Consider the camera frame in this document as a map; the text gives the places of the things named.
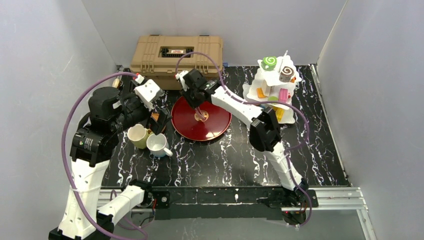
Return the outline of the pink handled metal tongs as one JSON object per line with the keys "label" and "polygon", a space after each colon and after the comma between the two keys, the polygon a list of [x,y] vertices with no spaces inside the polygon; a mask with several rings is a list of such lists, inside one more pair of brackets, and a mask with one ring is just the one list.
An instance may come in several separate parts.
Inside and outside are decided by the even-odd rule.
{"label": "pink handled metal tongs", "polygon": [[201,109],[200,109],[200,107],[196,107],[196,108],[194,109],[194,111],[195,111],[194,118],[195,118],[197,121],[204,122],[204,121],[206,121],[206,120],[207,120],[207,118],[208,118],[208,113],[207,113],[207,112],[205,112],[205,111],[203,111],[203,110],[201,110]]}

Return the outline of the white grey mug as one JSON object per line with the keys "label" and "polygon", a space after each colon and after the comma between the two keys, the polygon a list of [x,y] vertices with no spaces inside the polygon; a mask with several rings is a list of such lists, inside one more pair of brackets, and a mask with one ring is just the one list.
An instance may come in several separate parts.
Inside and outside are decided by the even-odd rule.
{"label": "white grey mug", "polygon": [[168,140],[163,133],[154,134],[152,132],[146,140],[146,147],[154,157],[162,158],[165,156],[173,156]]}

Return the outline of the yellow green mug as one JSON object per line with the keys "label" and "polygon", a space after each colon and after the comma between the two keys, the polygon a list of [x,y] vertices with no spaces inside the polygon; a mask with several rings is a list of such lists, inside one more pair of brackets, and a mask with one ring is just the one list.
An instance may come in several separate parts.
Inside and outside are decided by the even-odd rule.
{"label": "yellow green mug", "polygon": [[136,124],[128,129],[127,137],[136,148],[146,149],[147,139],[152,134],[153,132],[142,124]]}

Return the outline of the red round tray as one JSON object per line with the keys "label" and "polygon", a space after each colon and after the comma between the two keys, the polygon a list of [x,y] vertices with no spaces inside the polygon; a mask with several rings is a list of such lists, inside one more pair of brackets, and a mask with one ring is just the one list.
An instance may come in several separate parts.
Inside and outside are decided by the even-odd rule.
{"label": "red round tray", "polygon": [[204,120],[189,106],[184,97],[180,97],[171,110],[171,122],[175,130],[183,137],[193,141],[209,141],[222,135],[230,126],[232,114],[209,102],[200,105]]}

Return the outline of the tan plastic toolbox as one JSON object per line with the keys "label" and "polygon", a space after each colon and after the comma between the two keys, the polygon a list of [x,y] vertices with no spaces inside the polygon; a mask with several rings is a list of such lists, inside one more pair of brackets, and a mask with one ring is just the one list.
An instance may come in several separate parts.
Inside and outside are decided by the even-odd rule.
{"label": "tan plastic toolbox", "polygon": [[208,55],[223,69],[223,39],[219,36],[145,35],[138,38],[129,69],[152,79],[163,90],[180,90],[175,79],[180,57],[190,52]]}

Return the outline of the orange toy cake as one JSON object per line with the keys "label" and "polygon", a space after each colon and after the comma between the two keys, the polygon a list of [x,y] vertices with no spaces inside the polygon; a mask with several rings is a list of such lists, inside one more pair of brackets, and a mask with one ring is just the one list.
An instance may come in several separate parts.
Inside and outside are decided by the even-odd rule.
{"label": "orange toy cake", "polygon": [[259,99],[265,99],[265,98],[267,98],[267,96],[264,94],[262,88],[260,88],[260,87],[256,89],[256,94],[257,94],[257,97]]}

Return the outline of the white toy cake slice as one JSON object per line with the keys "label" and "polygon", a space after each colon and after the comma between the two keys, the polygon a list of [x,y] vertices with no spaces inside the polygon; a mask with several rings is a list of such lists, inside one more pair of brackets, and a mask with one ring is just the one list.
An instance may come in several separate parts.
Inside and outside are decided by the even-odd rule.
{"label": "white toy cake slice", "polygon": [[269,97],[271,90],[272,90],[272,87],[269,86],[265,80],[263,80],[262,83],[261,83],[261,90],[262,90],[262,93],[265,97]]}

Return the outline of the green toy macaron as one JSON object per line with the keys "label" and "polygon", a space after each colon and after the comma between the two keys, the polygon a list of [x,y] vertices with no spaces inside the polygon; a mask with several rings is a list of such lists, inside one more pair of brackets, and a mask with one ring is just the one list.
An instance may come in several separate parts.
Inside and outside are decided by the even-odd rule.
{"label": "green toy macaron", "polygon": [[279,101],[279,98],[278,98],[278,97],[276,97],[276,96],[270,96],[270,97],[268,98],[268,101],[275,101],[275,102],[278,102],[278,101]]}

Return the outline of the green swirl roll cake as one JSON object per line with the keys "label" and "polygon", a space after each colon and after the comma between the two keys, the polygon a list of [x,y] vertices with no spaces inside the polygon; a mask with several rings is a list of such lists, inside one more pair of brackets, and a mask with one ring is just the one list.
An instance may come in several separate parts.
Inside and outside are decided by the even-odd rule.
{"label": "green swirl roll cake", "polygon": [[276,56],[266,56],[262,59],[260,66],[264,71],[273,71],[277,65]]}

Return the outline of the white tiered cake stand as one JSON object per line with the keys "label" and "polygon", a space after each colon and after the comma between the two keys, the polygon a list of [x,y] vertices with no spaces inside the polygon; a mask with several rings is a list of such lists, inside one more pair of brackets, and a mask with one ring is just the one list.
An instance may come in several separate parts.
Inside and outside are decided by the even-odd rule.
{"label": "white tiered cake stand", "polygon": [[[283,56],[276,56],[277,64],[275,69],[272,71],[265,71],[261,67],[262,59],[259,59],[258,65],[259,68],[252,80],[251,84],[243,85],[243,98],[248,102],[268,102],[270,96],[279,97],[279,91],[281,88],[288,89],[289,98],[287,99],[286,104],[292,104],[292,100],[295,95],[295,89],[303,79],[301,78],[297,68],[294,65],[294,62],[291,60],[290,55],[285,53]],[[294,82],[281,82],[279,80],[280,71],[283,67],[289,66],[295,71],[295,81]],[[261,88],[262,81],[266,81],[267,85],[272,87],[271,93],[267,98],[258,98],[257,88]]]}

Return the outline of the yellow toy cake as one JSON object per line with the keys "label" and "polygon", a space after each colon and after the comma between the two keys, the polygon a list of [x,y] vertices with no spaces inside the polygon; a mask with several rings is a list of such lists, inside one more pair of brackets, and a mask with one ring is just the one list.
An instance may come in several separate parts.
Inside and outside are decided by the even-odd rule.
{"label": "yellow toy cake", "polygon": [[277,121],[280,123],[282,121],[283,116],[284,116],[285,110],[283,108],[280,108],[280,107],[274,107],[273,109],[275,111]]}

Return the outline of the pink toy cake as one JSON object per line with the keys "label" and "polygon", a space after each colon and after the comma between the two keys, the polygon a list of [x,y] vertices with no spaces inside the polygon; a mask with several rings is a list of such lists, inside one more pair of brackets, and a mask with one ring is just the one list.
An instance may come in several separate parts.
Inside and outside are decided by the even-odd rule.
{"label": "pink toy cake", "polygon": [[289,90],[287,88],[281,88],[278,93],[278,100],[286,103],[289,98]]}

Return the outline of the brown swirl roll cake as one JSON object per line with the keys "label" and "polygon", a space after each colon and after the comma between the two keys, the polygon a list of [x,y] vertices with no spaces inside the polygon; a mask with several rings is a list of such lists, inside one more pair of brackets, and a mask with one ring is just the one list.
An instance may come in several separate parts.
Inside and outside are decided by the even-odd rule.
{"label": "brown swirl roll cake", "polygon": [[284,66],[279,73],[279,80],[283,83],[295,82],[295,70],[289,66]]}

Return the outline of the wooden coaster stack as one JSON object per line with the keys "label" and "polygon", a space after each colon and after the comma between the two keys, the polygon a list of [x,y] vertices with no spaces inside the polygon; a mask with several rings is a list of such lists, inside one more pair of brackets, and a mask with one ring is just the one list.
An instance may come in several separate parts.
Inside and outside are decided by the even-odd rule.
{"label": "wooden coaster stack", "polygon": [[[159,119],[159,113],[153,113],[151,116],[157,121]],[[164,126],[161,130],[161,133],[164,133],[166,130],[166,126]]]}

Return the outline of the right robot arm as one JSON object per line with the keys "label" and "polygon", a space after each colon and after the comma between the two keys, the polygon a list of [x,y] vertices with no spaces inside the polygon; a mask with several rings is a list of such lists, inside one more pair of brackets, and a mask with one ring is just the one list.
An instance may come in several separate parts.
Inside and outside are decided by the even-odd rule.
{"label": "right robot arm", "polygon": [[223,80],[207,80],[199,70],[183,70],[175,75],[181,94],[193,109],[208,102],[231,113],[249,127],[249,142],[272,164],[280,184],[289,197],[300,201],[306,196],[308,183],[295,169],[289,149],[282,143],[281,128],[272,107],[262,108],[259,102],[248,102],[234,94]]}

